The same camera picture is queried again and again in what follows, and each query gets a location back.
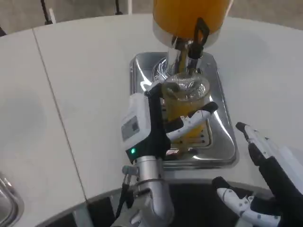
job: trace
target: stainless steel drip tray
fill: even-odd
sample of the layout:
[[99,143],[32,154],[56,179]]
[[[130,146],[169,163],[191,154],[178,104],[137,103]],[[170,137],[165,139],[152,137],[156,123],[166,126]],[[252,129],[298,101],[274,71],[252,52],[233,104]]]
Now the stainless steel drip tray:
[[[131,94],[144,92],[152,84],[152,69],[163,58],[165,52],[145,52],[135,56],[131,61]],[[223,90],[212,55],[204,53],[200,67],[210,83],[209,101],[214,101],[219,108],[205,123],[199,138],[186,151],[172,149],[167,152],[164,162],[166,169],[220,167],[232,163],[236,158],[236,143],[232,124],[226,109]]]

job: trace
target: floor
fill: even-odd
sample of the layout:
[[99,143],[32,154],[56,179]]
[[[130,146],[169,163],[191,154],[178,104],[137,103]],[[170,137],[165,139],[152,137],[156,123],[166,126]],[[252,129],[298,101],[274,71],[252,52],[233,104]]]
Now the floor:
[[[127,13],[127,0],[119,0]],[[45,0],[57,22],[113,15],[114,0]],[[133,13],[151,13],[153,0],[133,0]],[[234,0],[229,16],[280,24],[303,30],[303,0]],[[40,0],[0,0],[0,26],[13,33],[44,25]]]

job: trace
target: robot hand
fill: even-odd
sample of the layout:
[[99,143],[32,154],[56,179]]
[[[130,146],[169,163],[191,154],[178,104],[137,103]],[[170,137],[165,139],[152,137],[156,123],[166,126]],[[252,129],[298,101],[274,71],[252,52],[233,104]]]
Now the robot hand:
[[[188,116],[181,116],[164,125],[162,118],[162,84],[155,83],[144,94],[130,96],[129,108],[122,120],[124,149],[133,166],[124,166],[125,180],[114,227],[166,227],[174,217],[168,183],[164,180],[162,159],[175,140],[203,121],[217,110],[218,105],[210,102]],[[134,175],[134,203],[130,209],[121,212],[130,177]]]
[[253,163],[274,195],[265,201],[255,196],[240,199],[221,177],[213,186],[221,200],[242,219],[260,227],[303,226],[303,166],[287,147],[279,148],[269,138],[244,123],[237,123],[249,143]]

